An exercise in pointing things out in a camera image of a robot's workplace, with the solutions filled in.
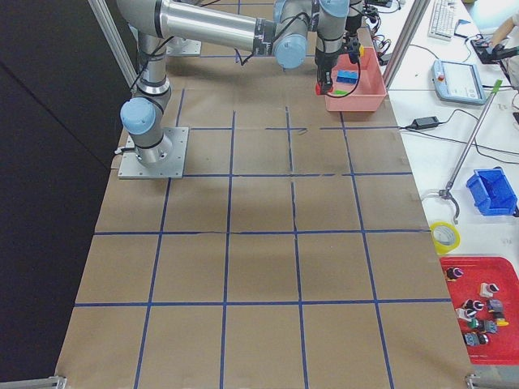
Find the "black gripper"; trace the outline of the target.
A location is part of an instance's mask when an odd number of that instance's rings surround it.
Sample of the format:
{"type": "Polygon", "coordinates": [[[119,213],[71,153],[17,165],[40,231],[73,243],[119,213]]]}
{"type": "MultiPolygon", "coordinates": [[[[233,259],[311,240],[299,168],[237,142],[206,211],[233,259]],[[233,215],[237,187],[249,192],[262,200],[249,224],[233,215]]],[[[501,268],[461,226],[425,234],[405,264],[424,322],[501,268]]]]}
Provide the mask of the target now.
{"type": "Polygon", "coordinates": [[[315,64],[317,66],[316,83],[331,83],[333,85],[332,69],[336,66],[338,58],[338,53],[315,53],[315,64]]]}
{"type": "Polygon", "coordinates": [[[359,43],[359,41],[356,36],[350,36],[349,34],[345,35],[345,52],[351,63],[360,63],[360,57],[353,55],[352,53],[353,45],[356,45],[357,43],[359,43]]]}

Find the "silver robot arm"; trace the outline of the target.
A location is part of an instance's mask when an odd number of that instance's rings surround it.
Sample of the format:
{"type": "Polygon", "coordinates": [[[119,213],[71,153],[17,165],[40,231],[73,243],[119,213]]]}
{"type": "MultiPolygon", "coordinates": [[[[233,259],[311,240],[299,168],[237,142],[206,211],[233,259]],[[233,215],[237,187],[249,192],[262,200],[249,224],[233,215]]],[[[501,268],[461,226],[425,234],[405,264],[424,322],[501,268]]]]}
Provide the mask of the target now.
{"type": "Polygon", "coordinates": [[[139,71],[136,94],[120,111],[134,144],[132,161],[140,168],[161,169],[183,160],[185,147],[161,125],[171,85],[166,74],[166,45],[186,38],[251,57],[273,56],[292,70],[304,63],[307,36],[316,33],[315,64],[321,93],[332,90],[332,68],[345,52],[347,1],[277,1],[273,18],[253,18],[179,1],[119,1],[122,17],[137,31],[139,71]]]}
{"type": "Polygon", "coordinates": [[[350,62],[359,63],[361,45],[358,41],[358,30],[362,25],[363,0],[351,0],[349,13],[345,23],[345,48],[350,62]]]}

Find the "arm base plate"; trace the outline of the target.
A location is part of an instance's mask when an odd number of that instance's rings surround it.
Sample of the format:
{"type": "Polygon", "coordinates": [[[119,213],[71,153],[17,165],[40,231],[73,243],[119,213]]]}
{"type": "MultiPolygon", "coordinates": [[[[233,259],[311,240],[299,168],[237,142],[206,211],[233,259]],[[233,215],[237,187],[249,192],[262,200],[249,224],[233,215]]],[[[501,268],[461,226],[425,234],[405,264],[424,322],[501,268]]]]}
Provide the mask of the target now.
{"type": "Polygon", "coordinates": [[[202,43],[181,37],[174,37],[166,45],[166,54],[170,57],[200,56],[202,43]]]}
{"type": "Polygon", "coordinates": [[[182,179],[189,137],[188,127],[164,127],[162,141],[138,148],[128,136],[118,168],[121,179],[182,179]]]}

